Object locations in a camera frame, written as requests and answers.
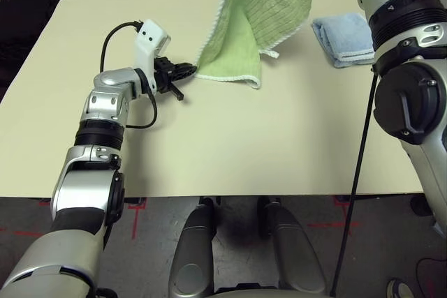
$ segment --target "floor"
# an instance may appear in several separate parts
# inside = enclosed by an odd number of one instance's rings
[[[221,225],[213,240],[215,287],[258,282],[276,285],[271,241],[260,240],[256,197],[222,198]],[[330,196],[282,197],[305,228],[325,273],[328,287],[337,261],[346,205]],[[447,297],[446,263],[420,258],[446,258],[446,241],[430,217],[415,216],[410,195],[359,200],[337,291],[338,297],[385,297],[393,277],[406,281],[415,297]],[[115,225],[101,260],[99,285],[120,297],[166,297],[170,264],[182,226],[198,198],[149,198],[127,206]],[[45,202],[0,198],[0,284],[21,254],[51,224]]]

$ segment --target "folded blue towel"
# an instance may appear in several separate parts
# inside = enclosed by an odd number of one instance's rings
[[[320,17],[312,22],[312,28],[335,68],[374,63],[371,30],[362,15]]]

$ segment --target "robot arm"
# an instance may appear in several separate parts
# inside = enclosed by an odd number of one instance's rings
[[[120,149],[129,103],[173,91],[172,81],[194,73],[190,64],[159,57],[170,41],[151,20],[138,30],[135,68],[104,71],[94,78],[75,144],[68,150],[54,189],[50,233],[37,239],[3,285],[0,297],[96,297],[98,259],[124,207]]]
[[[374,117],[400,139],[437,222],[447,227],[447,11],[440,0],[358,0],[381,81]]]

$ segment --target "cable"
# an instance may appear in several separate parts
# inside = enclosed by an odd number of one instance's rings
[[[362,140],[360,141],[360,148],[358,150],[356,172],[354,174],[354,180],[352,183],[351,199],[349,200],[348,214],[346,215],[346,220],[344,222],[342,245],[340,246],[337,268],[335,269],[334,280],[332,282],[332,289],[330,289],[329,294],[331,297],[335,297],[336,295],[338,278],[340,275],[340,271],[342,269],[344,252],[346,250],[346,243],[348,241],[349,227],[351,226],[352,212],[354,210],[354,202],[356,201],[358,178],[360,176],[360,168],[362,167],[363,153],[365,151],[366,138],[368,135],[369,120],[371,119],[372,104],[374,102],[374,92],[376,91],[376,85],[377,85],[377,73],[374,71],[374,76],[372,78],[371,83],[371,90],[369,91],[369,100],[365,115],[365,124],[363,125]]]
[[[117,31],[119,31],[121,28],[124,27],[135,27],[136,31],[140,31],[142,22],[139,21],[133,21],[133,22],[123,22],[122,24],[119,24],[114,29],[110,31],[110,33],[105,37],[104,43],[103,43],[103,49],[101,50],[101,61],[99,64],[99,72],[102,73],[104,71],[104,59],[105,59],[105,52],[107,51],[107,44],[109,43],[109,40],[112,38],[113,34],[115,34]],[[156,106],[156,101],[154,94],[152,93],[151,89],[149,87],[146,88],[147,95],[149,96],[149,99],[151,100],[152,107],[154,108],[154,116],[152,118],[152,121],[149,122],[147,125],[143,126],[136,126],[136,125],[126,125],[126,128],[134,128],[134,129],[146,129],[150,126],[155,124],[156,118],[158,116],[158,109]]]
[[[447,262],[447,258],[444,260],[438,260],[436,258],[421,258],[419,261],[417,261],[417,263],[416,263],[416,281],[418,282],[420,293],[422,293],[423,298],[426,298],[427,296],[425,296],[424,290],[422,290],[422,285],[420,284],[419,273],[418,273],[419,265],[424,261]]]
[[[112,31],[110,31],[110,33],[105,37],[105,40],[103,43],[103,49],[101,50],[101,62],[99,64],[99,72],[100,73],[102,73],[104,71],[105,51],[107,50],[107,44],[109,43],[110,38],[112,38],[113,34],[115,34],[121,28],[129,27],[129,26],[135,27],[135,29],[137,31],[139,31],[142,26],[142,22],[139,22],[139,21],[123,22],[122,24],[119,24],[114,29],[112,29]]]
[[[148,88],[147,89],[147,95],[149,96],[149,99],[151,100],[152,103],[152,107],[154,108],[154,116],[152,117],[152,121],[149,122],[147,125],[144,126],[134,126],[134,125],[127,125],[126,128],[134,128],[134,129],[145,129],[145,128],[149,128],[150,126],[152,126],[153,124],[155,124],[157,115],[158,115],[158,110],[156,108],[156,101],[155,101],[155,97],[152,94],[151,90]]]

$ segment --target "green cloth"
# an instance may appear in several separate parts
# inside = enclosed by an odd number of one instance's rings
[[[223,0],[209,40],[198,58],[196,77],[246,80],[261,86],[259,53],[295,33],[307,19],[312,0]]]

